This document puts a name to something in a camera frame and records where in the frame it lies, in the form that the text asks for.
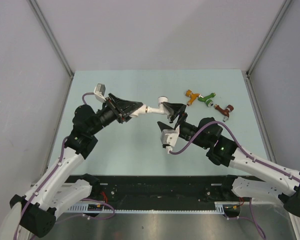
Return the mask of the grey white water faucet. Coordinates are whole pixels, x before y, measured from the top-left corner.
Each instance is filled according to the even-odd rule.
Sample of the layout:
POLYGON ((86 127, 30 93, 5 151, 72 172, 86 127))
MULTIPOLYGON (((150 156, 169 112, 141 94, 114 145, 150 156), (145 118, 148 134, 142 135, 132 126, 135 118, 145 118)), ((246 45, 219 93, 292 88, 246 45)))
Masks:
POLYGON ((157 108, 146 106, 145 113, 146 114, 165 115, 167 117, 167 119, 169 121, 171 121, 171 113, 164 105, 164 103, 167 103, 167 102, 168 102, 168 98, 166 96, 160 96, 160 97, 158 97, 157 108))

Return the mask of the white elbow pipe fitting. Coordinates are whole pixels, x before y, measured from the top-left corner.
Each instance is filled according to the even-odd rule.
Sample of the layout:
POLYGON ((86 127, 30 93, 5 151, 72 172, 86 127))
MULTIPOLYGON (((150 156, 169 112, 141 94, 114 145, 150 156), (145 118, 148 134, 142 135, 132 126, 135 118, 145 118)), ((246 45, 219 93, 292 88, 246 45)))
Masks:
POLYGON ((140 108, 132 112, 129 116, 131 118, 137 118, 139 115, 144 115, 147 113, 147 106, 143 104, 140 108))

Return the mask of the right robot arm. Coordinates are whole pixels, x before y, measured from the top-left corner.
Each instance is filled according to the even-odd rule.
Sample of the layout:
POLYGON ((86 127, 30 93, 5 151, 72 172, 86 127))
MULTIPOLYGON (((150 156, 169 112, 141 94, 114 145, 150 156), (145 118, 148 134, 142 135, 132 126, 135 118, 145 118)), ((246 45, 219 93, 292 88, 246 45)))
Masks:
POLYGON ((255 198, 278 203, 300 218, 300 171, 265 160, 243 147, 229 127, 213 117, 203 118, 198 126, 180 117, 175 127, 157 122, 161 142, 168 154, 180 155, 190 145, 207 151, 207 158, 217 166, 225 166, 257 178, 249 183, 231 175, 220 188, 221 196, 255 198))

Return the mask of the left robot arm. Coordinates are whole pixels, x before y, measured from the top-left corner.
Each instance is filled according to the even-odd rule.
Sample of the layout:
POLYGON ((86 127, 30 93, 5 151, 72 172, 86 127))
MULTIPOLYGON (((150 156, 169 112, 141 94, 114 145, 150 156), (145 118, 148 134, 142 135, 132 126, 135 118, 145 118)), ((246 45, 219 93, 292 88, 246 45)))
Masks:
POLYGON ((98 142, 95 135, 98 132, 114 121, 123 124, 140 114, 166 115, 169 122, 173 123, 186 110, 185 104, 170 103, 166 97, 159 97, 158 109, 151 109, 139 101, 121 99, 111 93, 107 97, 98 93, 96 97, 102 102, 102 108, 94 111, 88 104, 80 105, 74 112, 72 131, 63 139, 55 163, 23 196, 16 194, 10 200, 10 206, 17 203, 22 206, 17 225, 38 238, 46 236, 68 208, 83 199, 95 200, 100 196, 100 180, 87 173, 68 190, 61 190, 73 170, 95 148, 98 142))

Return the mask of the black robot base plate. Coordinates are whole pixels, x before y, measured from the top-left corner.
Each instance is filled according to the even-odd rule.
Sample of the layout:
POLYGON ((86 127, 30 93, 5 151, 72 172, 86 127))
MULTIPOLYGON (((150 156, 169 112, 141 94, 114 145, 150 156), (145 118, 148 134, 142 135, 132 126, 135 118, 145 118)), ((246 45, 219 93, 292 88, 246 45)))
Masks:
POLYGON ((97 176, 88 196, 116 210, 207 210, 216 202, 240 203, 222 190, 226 176, 97 176))

